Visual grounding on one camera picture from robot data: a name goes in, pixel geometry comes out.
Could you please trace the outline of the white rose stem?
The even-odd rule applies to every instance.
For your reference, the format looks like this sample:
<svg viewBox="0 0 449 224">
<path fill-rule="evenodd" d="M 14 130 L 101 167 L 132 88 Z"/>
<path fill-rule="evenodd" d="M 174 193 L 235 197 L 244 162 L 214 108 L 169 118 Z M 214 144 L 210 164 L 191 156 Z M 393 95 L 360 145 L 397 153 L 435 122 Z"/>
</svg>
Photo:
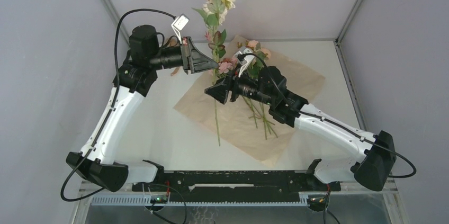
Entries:
<svg viewBox="0 0 449 224">
<path fill-rule="evenodd" d="M 231 62 L 222 61 L 226 53 L 227 37 L 227 32 L 222 26 L 229 11 L 236 7 L 235 3 L 236 0 L 205 0 L 201 7 L 193 9 L 204 22 L 206 27 L 204 36 L 211 51 L 212 60 L 218 64 L 218 67 L 211 72 L 212 84 L 217 83 L 218 79 L 232 68 Z"/>
</svg>

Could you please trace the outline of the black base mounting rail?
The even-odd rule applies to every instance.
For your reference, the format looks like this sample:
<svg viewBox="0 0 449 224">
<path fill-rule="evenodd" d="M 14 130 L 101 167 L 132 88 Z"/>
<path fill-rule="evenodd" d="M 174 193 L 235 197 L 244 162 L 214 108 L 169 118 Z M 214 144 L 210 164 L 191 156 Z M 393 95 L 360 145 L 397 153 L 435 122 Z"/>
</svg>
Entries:
<svg viewBox="0 0 449 224">
<path fill-rule="evenodd" d="M 134 192 L 206 200 L 286 200 L 300 193 L 340 191 L 339 182 L 329 185 L 302 171 L 165 171 L 151 183 L 137 183 Z"/>
</svg>

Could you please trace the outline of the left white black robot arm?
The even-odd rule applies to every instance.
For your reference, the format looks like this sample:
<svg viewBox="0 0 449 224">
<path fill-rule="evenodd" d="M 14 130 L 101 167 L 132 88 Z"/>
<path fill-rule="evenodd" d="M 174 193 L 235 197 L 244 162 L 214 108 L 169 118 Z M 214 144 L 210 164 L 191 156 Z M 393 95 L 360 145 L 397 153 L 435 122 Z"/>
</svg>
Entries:
<svg viewBox="0 0 449 224">
<path fill-rule="evenodd" d="M 119 67 L 107 106 L 91 137 L 78 152 L 69 152 L 66 163 L 81 178 L 103 190 L 116 192 L 125 184 L 145 182 L 154 191 L 165 185 L 158 166 L 144 160 L 135 164 L 116 161 L 116 152 L 126 126 L 157 80 L 157 71 L 181 67 L 186 73 L 216 69 L 217 62 L 204 55 L 190 37 L 177 46 L 160 45 L 152 25 L 132 30 L 130 48 Z"/>
</svg>

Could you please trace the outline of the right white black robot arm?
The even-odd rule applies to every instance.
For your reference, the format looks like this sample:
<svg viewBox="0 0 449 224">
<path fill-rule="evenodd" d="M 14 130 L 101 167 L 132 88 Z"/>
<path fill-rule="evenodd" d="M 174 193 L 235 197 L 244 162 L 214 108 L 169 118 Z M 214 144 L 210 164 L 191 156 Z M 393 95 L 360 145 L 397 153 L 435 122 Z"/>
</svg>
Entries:
<svg viewBox="0 0 449 224">
<path fill-rule="evenodd" d="M 392 135 L 351 127 L 288 90 L 286 83 L 275 66 L 268 66 L 261 69 L 258 79 L 231 73 L 204 92 L 221 104 L 240 96 L 266 104 L 275 121 L 321 136 L 346 151 L 348 157 L 344 159 L 313 161 L 306 175 L 312 190 L 332 182 L 357 181 L 371 191 L 382 191 L 397 159 Z"/>
</svg>

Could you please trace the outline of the tan ribbon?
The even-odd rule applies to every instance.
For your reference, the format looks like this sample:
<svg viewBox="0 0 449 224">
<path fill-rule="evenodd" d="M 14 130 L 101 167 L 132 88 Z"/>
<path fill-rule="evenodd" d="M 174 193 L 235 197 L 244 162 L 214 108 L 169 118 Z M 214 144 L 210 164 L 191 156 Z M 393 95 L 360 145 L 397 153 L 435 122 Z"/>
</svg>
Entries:
<svg viewBox="0 0 449 224">
<path fill-rule="evenodd" d="M 168 40 L 166 40 L 164 45 L 168 48 L 167 54 L 172 56 L 174 59 L 174 55 L 178 52 L 177 48 L 180 46 L 178 38 L 175 35 L 172 35 L 168 38 Z M 173 71 L 170 73 L 170 76 L 175 76 L 179 72 L 180 68 L 180 66 L 172 67 Z"/>
</svg>

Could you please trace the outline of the beige wrapping paper sheet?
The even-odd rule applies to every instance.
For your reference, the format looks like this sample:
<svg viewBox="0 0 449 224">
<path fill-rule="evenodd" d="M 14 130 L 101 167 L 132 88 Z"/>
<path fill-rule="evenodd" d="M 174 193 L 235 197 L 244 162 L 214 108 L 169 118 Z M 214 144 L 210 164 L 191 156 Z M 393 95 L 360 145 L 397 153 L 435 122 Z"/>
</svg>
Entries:
<svg viewBox="0 0 449 224">
<path fill-rule="evenodd" d="M 310 67 L 271 51 L 268 65 L 276 66 L 287 78 L 286 88 L 312 101 L 322 90 L 325 77 Z M 274 167 L 295 130 L 268 114 L 268 106 L 239 97 L 225 105 L 204 93 L 212 85 L 212 75 L 202 74 L 174 109 L 211 130 L 221 140 L 239 148 L 267 167 Z"/>
</svg>

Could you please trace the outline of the pink rose stem bunch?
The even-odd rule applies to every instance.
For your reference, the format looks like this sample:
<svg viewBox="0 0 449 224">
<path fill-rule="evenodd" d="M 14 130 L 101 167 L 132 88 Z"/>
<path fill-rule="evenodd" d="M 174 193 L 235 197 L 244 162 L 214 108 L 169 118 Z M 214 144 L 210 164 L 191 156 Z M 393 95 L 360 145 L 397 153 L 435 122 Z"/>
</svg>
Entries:
<svg viewBox="0 0 449 224">
<path fill-rule="evenodd" d="M 262 68 L 265 67 L 266 58 L 262 55 L 262 60 L 258 57 L 255 57 L 252 64 L 244 71 L 243 75 L 248 76 L 249 79 L 257 79 L 259 76 L 259 72 Z M 214 85 L 219 79 L 226 77 L 226 75 L 230 73 L 238 74 L 238 60 L 237 58 L 223 58 L 218 61 L 219 67 L 212 71 L 213 81 L 212 85 Z M 265 139 L 268 139 L 268 135 L 274 135 L 278 138 L 278 134 L 273 129 L 274 123 L 269 121 L 266 117 L 266 112 L 263 104 L 259 104 L 259 107 L 256 106 L 255 101 L 250 100 L 248 97 L 243 97 L 244 102 L 247 107 L 250 109 L 252 115 L 249 119 L 253 119 L 255 123 L 255 128 L 258 129 L 257 121 L 260 120 L 263 123 Z"/>
</svg>

